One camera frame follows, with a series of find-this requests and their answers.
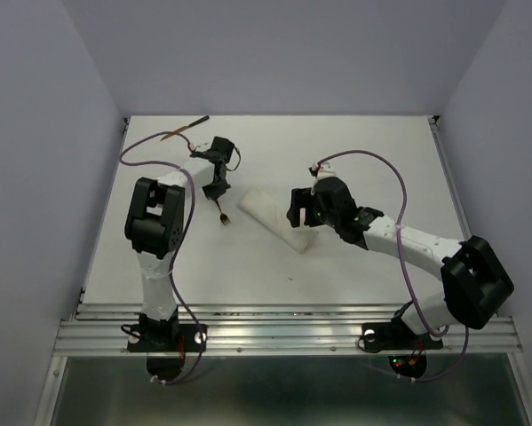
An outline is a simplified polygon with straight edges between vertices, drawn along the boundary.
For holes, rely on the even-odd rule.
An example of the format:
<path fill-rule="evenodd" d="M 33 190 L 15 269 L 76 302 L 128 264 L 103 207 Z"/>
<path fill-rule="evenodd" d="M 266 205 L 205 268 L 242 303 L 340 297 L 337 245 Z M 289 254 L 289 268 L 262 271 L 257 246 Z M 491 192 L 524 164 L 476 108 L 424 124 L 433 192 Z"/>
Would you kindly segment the gold fork green handle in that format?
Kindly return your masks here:
<path fill-rule="evenodd" d="M 218 212 L 219 212 L 220 223 L 222 225 L 229 225 L 231 223 L 229 216 L 223 211 L 223 209 L 221 208 L 218 200 L 215 200 L 214 202 L 215 202 L 215 204 L 217 206 L 217 209 L 218 209 Z"/>

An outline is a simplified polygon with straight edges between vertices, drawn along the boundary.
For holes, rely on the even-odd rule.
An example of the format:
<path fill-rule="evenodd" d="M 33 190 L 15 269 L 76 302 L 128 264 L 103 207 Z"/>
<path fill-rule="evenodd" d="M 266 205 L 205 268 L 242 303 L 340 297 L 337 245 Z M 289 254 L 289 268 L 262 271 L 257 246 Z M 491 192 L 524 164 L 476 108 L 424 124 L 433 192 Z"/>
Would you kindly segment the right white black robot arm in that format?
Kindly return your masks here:
<path fill-rule="evenodd" d="M 393 315 L 387 334 L 400 346 L 455 324 L 482 329 L 514 291 L 486 240 L 445 239 L 398 225 L 380 210 L 357 206 L 346 189 L 296 188 L 287 217 L 294 227 L 326 225 L 348 244 L 395 257 L 403 271 L 412 265 L 439 281 L 436 293 L 412 296 Z"/>

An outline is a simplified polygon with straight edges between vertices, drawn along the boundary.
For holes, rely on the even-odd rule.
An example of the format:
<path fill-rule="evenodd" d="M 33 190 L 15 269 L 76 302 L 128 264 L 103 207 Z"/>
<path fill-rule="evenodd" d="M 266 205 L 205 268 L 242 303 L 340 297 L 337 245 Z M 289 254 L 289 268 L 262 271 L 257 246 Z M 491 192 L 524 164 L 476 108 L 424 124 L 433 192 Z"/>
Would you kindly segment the white cloth napkin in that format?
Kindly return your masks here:
<path fill-rule="evenodd" d="M 299 254 L 310 247 L 318 234 L 310 228 L 293 228 L 282 205 L 259 188 L 250 189 L 238 207 Z"/>

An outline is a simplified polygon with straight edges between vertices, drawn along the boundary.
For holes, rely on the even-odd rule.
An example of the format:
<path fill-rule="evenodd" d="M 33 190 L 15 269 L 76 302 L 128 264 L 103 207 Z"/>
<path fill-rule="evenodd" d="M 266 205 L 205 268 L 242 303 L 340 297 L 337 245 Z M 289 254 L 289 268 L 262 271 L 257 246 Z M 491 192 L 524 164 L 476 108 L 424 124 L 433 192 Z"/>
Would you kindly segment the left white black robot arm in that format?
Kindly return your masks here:
<path fill-rule="evenodd" d="M 171 284 L 174 259 L 185 239 L 194 209 L 195 190 L 216 202 L 230 188 L 224 155 L 196 155 L 184 166 L 158 178 L 137 180 L 124 225 L 124 236 L 139 261 L 143 302 L 136 325 L 123 329 L 140 345 L 168 350 L 179 344 L 179 304 Z"/>

